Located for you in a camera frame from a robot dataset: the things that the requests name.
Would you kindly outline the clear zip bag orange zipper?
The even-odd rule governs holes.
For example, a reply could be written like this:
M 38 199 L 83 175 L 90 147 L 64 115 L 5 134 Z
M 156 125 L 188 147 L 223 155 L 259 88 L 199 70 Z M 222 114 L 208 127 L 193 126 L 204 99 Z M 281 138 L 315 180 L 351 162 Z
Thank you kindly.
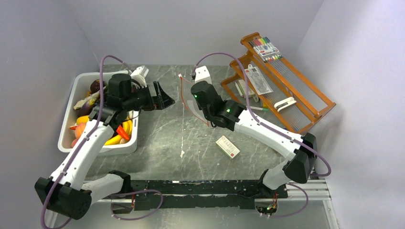
M 180 80 L 180 96 L 183 105 L 195 118 L 203 123 L 204 126 L 209 127 L 210 123 L 205 119 L 203 112 L 198 108 L 195 97 L 191 93 L 191 87 L 194 82 L 187 80 L 181 73 L 178 74 Z

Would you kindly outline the yellow banana bunch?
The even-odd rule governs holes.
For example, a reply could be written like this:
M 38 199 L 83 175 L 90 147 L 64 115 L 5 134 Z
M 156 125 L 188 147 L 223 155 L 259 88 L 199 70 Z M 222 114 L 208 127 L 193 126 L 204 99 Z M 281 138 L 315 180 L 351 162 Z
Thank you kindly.
M 128 142 L 132 134 L 132 121 L 124 121 L 116 130 L 116 135 L 111 137 L 104 144 L 105 146 L 119 145 Z

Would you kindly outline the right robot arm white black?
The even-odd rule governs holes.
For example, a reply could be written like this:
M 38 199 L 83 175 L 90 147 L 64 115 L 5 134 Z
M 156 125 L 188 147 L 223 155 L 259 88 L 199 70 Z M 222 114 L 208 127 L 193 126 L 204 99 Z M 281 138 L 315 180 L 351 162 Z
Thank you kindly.
M 316 138 L 287 131 L 251 113 L 234 100 L 223 100 L 212 84 L 201 81 L 191 87 L 198 108 L 204 118 L 215 127 L 226 128 L 252 137 L 284 157 L 284 161 L 265 171 L 258 184 L 258 192 L 268 198 L 276 189 L 290 181 L 307 183 L 317 156 Z

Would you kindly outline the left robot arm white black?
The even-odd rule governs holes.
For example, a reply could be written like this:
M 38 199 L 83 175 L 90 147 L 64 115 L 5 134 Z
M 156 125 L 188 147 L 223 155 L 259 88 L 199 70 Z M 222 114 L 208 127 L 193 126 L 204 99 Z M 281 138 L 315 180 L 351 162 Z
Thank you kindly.
M 175 103 L 159 82 L 155 95 L 130 75 L 112 75 L 100 86 L 100 100 L 93 107 L 84 132 L 62 164 L 48 177 L 40 177 L 34 188 L 43 211 L 53 211 L 70 219 L 80 219 L 92 204 L 107 196 L 127 198 L 132 193 L 130 175 L 111 171 L 103 178 L 85 183 L 85 177 L 105 143 L 127 119 L 130 111 L 163 110 Z

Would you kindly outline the white plastic food bin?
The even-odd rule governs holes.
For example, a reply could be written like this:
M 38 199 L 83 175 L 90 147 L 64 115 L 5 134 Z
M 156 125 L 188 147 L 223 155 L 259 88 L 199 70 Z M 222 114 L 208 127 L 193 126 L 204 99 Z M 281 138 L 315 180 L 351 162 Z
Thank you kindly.
M 90 85 L 93 81 L 100 78 L 100 73 L 83 73 L 75 78 L 73 87 L 71 89 L 70 97 L 65 110 L 64 119 L 62 122 L 62 127 L 58 140 L 58 149 L 63 153 L 70 153 L 75 151 L 75 148 L 71 146 L 73 140 L 75 140 L 75 135 L 72 130 L 69 129 L 70 126 L 76 123 L 78 112 L 74 110 L 74 105 L 84 98 L 86 92 L 89 91 Z M 90 140 L 85 142 L 85 144 L 80 148 L 79 152 L 83 153 L 86 150 L 89 152 L 96 152 L 99 150 L 99 156 L 109 156 L 109 155 L 120 155 L 120 154 L 130 154 L 134 153 L 138 147 L 138 121 L 139 112 L 133 112 L 132 119 L 132 129 L 130 140 L 125 144 L 115 144 L 101 146 L 101 140 L 103 137 L 95 137 L 96 134 L 106 135 L 109 131 L 99 124 L 99 128 L 91 134 Z

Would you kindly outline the white eraser box on rack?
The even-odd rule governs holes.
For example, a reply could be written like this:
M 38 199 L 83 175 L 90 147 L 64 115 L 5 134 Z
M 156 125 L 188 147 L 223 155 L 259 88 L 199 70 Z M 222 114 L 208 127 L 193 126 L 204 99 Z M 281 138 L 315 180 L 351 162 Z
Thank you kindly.
M 248 98 L 252 98 L 255 96 L 255 93 L 249 87 L 248 87 L 248 90 L 246 90 L 246 85 L 245 85 L 244 80 L 236 81 L 235 85 L 236 85 L 239 95 L 242 98 L 245 98 L 246 95 L 248 95 Z

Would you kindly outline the green white marker pen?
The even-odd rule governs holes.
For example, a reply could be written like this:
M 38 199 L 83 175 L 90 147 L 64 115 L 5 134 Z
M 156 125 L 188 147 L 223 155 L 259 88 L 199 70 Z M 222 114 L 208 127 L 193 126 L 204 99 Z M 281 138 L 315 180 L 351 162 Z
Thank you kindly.
M 256 110 L 256 111 L 269 111 L 268 108 L 263 108 L 263 107 L 256 107 L 256 106 L 246 106 L 247 110 Z

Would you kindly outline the white cardboard box red logo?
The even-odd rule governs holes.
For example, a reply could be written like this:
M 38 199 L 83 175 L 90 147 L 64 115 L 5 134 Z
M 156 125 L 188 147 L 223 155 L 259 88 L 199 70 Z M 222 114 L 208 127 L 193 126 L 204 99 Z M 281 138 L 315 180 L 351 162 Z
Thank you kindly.
M 240 150 L 237 148 L 227 137 L 221 136 L 217 141 L 216 145 L 231 159 L 235 158 Z

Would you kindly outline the packaged card on rack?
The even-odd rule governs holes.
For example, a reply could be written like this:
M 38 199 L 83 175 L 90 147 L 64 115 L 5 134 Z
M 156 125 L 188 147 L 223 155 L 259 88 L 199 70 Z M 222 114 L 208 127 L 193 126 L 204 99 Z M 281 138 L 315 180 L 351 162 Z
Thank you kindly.
M 250 83 L 253 85 L 257 95 L 264 95 L 273 92 L 266 80 L 266 77 L 261 73 L 257 66 L 249 64 L 245 69 L 245 73 Z

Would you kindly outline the orange wooden rack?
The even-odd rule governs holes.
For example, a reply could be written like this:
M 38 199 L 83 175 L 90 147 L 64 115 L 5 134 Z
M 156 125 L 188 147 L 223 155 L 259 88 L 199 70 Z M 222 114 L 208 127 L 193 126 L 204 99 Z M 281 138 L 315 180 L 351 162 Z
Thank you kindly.
M 258 98 L 287 130 L 303 135 L 334 108 L 336 103 L 322 93 L 286 58 L 263 62 L 248 43 L 258 38 L 262 37 L 255 32 L 241 39 L 241 44 L 247 48 L 247 52 L 239 58 L 239 61 L 244 67 L 252 64 L 260 69 L 273 92 L 259 95 Z M 274 104 L 291 96 L 297 103 L 277 112 Z

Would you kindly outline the dark purple mangosteen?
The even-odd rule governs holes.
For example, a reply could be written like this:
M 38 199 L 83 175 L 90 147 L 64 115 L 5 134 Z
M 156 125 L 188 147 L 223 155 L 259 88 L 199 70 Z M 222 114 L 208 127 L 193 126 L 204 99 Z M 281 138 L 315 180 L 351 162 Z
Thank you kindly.
M 102 86 L 103 86 L 103 90 L 105 90 L 108 85 L 107 85 L 107 83 L 106 83 L 105 81 L 102 81 Z M 101 86 L 100 86 L 100 80 L 94 80 L 94 81 L 90 84 L 89 90 L 90 90 L 91 94 L 94 94 L 94 93 L 96 93 L 96 92 L 99 92 L 99 91 L 100 91 L 100 88 L 101 88 Z

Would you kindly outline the pack of coloured markers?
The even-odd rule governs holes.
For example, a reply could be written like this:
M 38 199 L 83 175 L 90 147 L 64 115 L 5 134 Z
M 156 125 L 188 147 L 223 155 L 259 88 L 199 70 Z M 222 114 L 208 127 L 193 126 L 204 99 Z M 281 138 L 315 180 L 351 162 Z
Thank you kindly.
M 251 40 L 248 43 L 261 57 L 263 62 L 272 62 L 283 57 L 281 52 L 271 43 L 268 37 Z

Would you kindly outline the white stapler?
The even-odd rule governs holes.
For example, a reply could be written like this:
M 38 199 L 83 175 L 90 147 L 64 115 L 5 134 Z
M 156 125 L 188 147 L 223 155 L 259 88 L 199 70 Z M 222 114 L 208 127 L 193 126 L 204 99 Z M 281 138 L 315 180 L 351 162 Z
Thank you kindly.
M 296 103 L 297 103 L 297 101 L 291 96 L 291 97 L 288 97 L 284 100 L 281 100 L 281 101 L 275 103 L 274 108 L 276 109 L 277 112 L 280 112 L 281 110 L 283 110 L 289 106 L 292 106 Z

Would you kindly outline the peach fruit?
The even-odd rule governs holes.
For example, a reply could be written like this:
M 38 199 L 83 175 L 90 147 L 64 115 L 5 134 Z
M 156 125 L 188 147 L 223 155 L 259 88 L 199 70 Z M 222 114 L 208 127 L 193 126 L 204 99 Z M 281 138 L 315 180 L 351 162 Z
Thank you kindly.
M 75 127 L 75 137 L 79 139 L 80 136 L 83 134 L 86 127 L 86 123 L 80 123 Z

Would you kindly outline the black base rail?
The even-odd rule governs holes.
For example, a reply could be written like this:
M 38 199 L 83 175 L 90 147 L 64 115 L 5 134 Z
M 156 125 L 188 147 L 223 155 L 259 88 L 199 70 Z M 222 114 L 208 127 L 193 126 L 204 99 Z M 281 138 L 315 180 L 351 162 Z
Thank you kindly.
M 255 209 L 256 203 L 287 198 L 287 188 L 267 189 L 257 180 L 132 180 L 134 191 L 155 189 L 163 194 L 161 208 Z

